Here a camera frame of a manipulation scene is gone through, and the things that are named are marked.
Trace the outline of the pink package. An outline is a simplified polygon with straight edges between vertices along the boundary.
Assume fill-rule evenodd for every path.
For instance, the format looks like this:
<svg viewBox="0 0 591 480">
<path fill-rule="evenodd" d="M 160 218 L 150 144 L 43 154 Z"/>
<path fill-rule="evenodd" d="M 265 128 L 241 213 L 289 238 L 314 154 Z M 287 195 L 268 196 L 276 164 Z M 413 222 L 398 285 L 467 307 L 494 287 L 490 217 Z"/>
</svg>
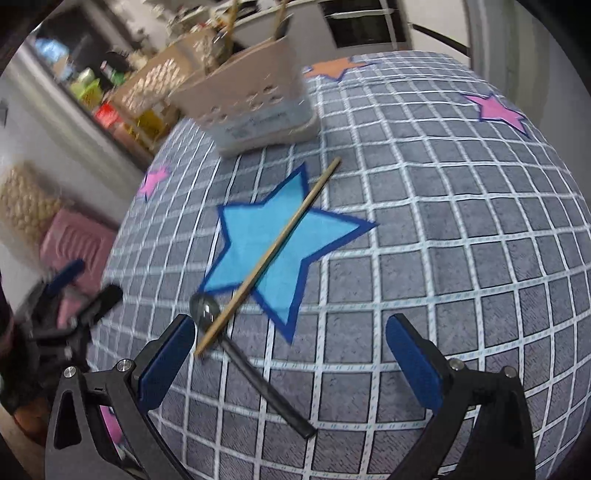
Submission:
<svg viewBox="0 0 591 480">
<path fill-rule="evenodd" d="M 53 218 L 40 247 L 42 263 L 56 271 L 75 260 L 82 260 L 85 266 L 73 281 L 77 294 L 67 293 L 60 304 L 59 326 L 65 325 L 75 307 L 82 306 L 82 295 L 91 297 L 99 292 L 115 238 L 115 230 L 73 210 L 61 209 Z"/>
</svg>

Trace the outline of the black built-in oven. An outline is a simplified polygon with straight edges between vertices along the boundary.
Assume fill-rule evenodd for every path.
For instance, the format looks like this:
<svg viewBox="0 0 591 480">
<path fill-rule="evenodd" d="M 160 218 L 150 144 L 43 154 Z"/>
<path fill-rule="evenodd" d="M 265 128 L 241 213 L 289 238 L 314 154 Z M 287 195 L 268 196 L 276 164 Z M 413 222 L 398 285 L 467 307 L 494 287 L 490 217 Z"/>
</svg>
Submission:
<svg viewBox="0 0 591 480">
<path fill-rule="evenodd" d="M 395 50 L 412 46 L 403 1 L 319 1 L 332 39 L 338 48 L 390 45 Z"/>
</svg>

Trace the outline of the wooden chopstick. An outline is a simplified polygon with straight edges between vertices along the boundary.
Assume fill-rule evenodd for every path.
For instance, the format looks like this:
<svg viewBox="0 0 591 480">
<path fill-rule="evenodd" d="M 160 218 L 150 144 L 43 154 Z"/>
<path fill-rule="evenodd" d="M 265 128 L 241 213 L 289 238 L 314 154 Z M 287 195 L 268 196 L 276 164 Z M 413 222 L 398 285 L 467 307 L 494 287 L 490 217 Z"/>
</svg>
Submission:
<svg viewBox="0 0 591 480">
<path fill-rule="evenodd" d="M 301 206 L 297 208 L 297 210 L 294 212 L 294 215 L 290 217 L 290 220 L 287 222 L 286 226 L 284 226 L 283 230 L 280 231 L 280 235 L 276 237 L 276 240 L 270 244 L 270 247 L 267 248 L 263 256 L 259 258 L 259 262 L 256 263 L 256 266 L 253 267 L 249 275 L 245 277 L 245 280 L 243 280 L 242 284 L 240 284 L 228 305 L 226 305 L 221 313 L 219 313 L 214 318 L 211 323 L 211 327 L 209 327 L 205 331 L 204 335 L 202 335 L 197 347 L 194 349 L 195 357 L 199 357 L 204 354 L 204 352 L 209 347 L 211 347 L 212 343 L 217 339 L 219 334 L 221 334 L 224 327 L 228 324 L 230 318 L 235 315 L 235 312 L 238 311 L 238 308 L 242 306 L 243 301 L 249 296 L 250 290 L 252 290 L 253 286 L 256 285 L 256 282 L 259 281 L 259 278 L 263 275 L 263 273 L 266 272 L 267 267 L 269 267 L 277 253 L 280 252 L 280 249 L 283 248 L 283 244 L 286 243 L 287 239 L 290 238 L 290 235 L 297 227 L 297 224 L 301 222 L 301 218 L 304 217 L 304 214 L 308 212 L 308 209 L 311 208 L 311 205 L 315 203 L 318 195 L 322 192 L 322 188 L 325 187 L 325 184 L 328 183 L 329 178 L 331 178 L 332 174 L 335 173 L 335 170 L 338 169 L 341 163 L 342 158 L 335 157 L 332 160 L 332 163 L 329 164 L 329 167 L 325 169 L 320 179 L 318 179 L 318 182 L 315 183 L 314 188 L 312 188 L 307 197 L 304 198 Z"/>
<path fill-rule="evenodd" d="M 283 24 L 284 18 L 287 16 L 287 0 L 280 1 L 280 7 L 276 12 L 276 21 L 274 21 L 273 27 L 273 39 L 277 40 L 280 38 L 280 27 Z"/>
<path fill-rule="evenodd" d="M 224 34 L 224 47 L 221 52 L 221 63 L 227 61 L 233 50 L 233 33 L 235 32 L 235 21 L 238 18 L 239 1 L 233 0 L 228 17 L 228 25 L 226 25 L 226 32 Z"/>
</svg>

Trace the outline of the wooden chopstick in holder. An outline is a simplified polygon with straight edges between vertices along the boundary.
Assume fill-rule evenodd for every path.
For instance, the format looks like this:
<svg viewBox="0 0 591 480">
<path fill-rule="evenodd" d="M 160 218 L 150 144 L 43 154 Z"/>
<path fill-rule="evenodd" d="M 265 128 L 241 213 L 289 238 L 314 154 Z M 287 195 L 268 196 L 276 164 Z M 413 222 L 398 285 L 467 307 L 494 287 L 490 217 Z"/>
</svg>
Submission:
<svg viewBox="0 0 591 480">
<path fill-rule="evenodd" d="M 297 227 L 297 224 L 301 222 L 301 218 L 304 217 L 304 214 L 308 212 L 308 209 L 311 208 L 311 205 L 315 203 L 318 195 L 322 192 L 322 188 L 325 187 L 325 184 L 328 183 L 329 178 L 331 178 L 332 174 L 335 173 L 335 170 L 338 169 L 341 163 L 342 158 L 335 157 L 332 160 L 332 163 L 329 164 L 329 167 L 325 169 L 320 179 L 318 179 L 318 182 L 315 183 L 314 188 L 312 188 L 307 197 L 304 198 L 301 206 L 297 208 L 297 210 L 294 212 L 294 215 L 290 217 L 290 220 L 287 222 L 286 226 L 284 226 L 283 230 L 280 231 L 280 235 L 276 237 L 276 240 L 270 244 L 270 247 L 267 248 L 263 256 L 259 258 L 259 262 L 256 263 L 256 266 L 253 267 L 249 275 L 245 277 L 245 280 L 243 280 L 242 284 L 240 284 L 228 305 L 226 305 L 221 313 L 219 313 L 214 318 L 211 323 L 211 327 L 209 327 L 205 331 L 204 335 L 202 335 L 197 347 L 194 349 L 195 357 L 199 357 L 204 354 L 204 352 L 209 347 L 211 347 L 212 343 L 217 339 L 219 334 L 221 334 L 224 327 L 228 324 L 230 318 L 235 315 L 235 312 L 238 311 L 238 308 L 242 306 L 243 301 L 249 296 L 250 290 L 252 290 L 253 286 L 256 285 L 256 282 L 259 281 L 259 278 L 263 275 L 263 273 L 266 272 L 267 267 L 269 267 L 277 253 L 280 252 L 280 249 L 283 248 L 283 244 L 286 243 L 287 239 L 290 238 L 290 235 Z"/>
</svg>

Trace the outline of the small translucent dark spoon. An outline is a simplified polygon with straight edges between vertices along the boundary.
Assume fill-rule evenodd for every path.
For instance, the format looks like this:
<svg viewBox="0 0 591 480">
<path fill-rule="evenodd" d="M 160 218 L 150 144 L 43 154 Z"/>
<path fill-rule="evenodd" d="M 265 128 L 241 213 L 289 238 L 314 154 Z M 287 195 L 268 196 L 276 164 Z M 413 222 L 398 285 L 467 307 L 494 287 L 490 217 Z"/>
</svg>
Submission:
<svg viewBox="0 0 591 480">
<path fill-rule="evenodd" d="M 189 301 L 189 312 L 201 336 L 211 327 L 215 317 L 221 313 L 218 303 L 214 297 L 206 293 L 194 293 Z M 266 403 L 273 408 L 277 414 L 290 425 L 304 440 L 308 440 L 317 435 L 318 430 L 304 418 L 300 412 L 280 394 L 259 371 L 254 368 L 252 363 L 246 357 L 245 353 L 239 349 L 224 332 L 218 335 L 216 344 L 228 355 L 229 360 L 235 364 L 236 369 L 249 382 L 254 390 L 266 400 Z"/>
</svg>

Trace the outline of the grey checked star tablecloth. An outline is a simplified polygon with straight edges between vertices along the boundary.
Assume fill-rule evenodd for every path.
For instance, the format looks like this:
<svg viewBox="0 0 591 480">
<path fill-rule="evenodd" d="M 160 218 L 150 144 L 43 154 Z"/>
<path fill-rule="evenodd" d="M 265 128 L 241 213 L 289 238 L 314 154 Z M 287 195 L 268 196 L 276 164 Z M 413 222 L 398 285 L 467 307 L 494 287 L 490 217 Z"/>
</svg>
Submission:
<svg viewBox="0 0 591 480">
<path fill-rule="evenodd" d="M 256 369 L 317 428 L 301 438 L 223 352 L 189 356 L 153 421 L 196 479 L 383 479 L 420 437 L 418 403 L 385 338 L 404 314 L 473 370 L 516 369 L 536 475 L 555 474 L 590 414 L 590 211 L 543 134 L 455 59 L 395 52 L 308 71 L 311 141 L 222 159 L 178 123 L 132 202 L 104 278 L 122 305 L 88 358 L 134 357 L 191 295 L 239 283 L 246 242 L 290 193 L 339 168 L 276 299 L 229 326 Z"/>
</svg>

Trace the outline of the beige perforated storage cart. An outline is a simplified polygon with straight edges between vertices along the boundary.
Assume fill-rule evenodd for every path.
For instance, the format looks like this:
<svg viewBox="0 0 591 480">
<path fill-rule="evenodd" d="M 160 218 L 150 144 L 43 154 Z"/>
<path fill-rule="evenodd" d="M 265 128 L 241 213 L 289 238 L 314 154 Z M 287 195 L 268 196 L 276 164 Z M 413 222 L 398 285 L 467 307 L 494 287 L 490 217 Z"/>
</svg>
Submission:
<svg viewBox="0 0 591 480">
<path fill-rule="evenodd" d="M 123 121 L 152 153 L 161 137 L 151 138 L 138 125 L 140 117 L 160 104 L 168 104 L 170 95 L 189 80 L 199 80 L 217 67 L 212 53 L 216 31 L 202 28 L 183 35 L 147 63 L 109 97 L 109 103 Z"/>
</svg>

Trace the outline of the bag of round snacks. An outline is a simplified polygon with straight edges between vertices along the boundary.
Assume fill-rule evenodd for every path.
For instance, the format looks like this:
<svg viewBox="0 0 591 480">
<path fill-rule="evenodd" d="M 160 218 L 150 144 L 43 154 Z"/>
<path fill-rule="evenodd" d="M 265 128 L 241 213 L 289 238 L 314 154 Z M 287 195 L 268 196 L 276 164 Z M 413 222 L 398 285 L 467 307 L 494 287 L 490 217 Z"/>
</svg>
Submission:
<svg viewBox="0 0 591 480">
<path fill-rule="evenodd" d="M 1 178 L 1 220 L 32 247 L 40 246 L 63 207 L 62 199 L 48 193 L 25 164 L 13 166 Z"/>
</svg>

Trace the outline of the beige plastic utensil holder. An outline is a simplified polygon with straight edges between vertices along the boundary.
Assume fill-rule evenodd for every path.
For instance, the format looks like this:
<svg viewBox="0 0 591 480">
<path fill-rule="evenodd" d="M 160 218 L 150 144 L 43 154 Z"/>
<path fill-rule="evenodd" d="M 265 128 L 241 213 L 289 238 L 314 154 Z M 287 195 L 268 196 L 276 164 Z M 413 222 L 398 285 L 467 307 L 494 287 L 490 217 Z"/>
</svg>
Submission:
<svg viewBox="0 0 591 480">
<path fill-rule="evenodd" d="M 169 101 L 211 137 L 223 158 L 307 142 L 321 130 L 287 36 L 245 49 L 211 74 L 191 76 L 170 93 Z"/>
</svg>

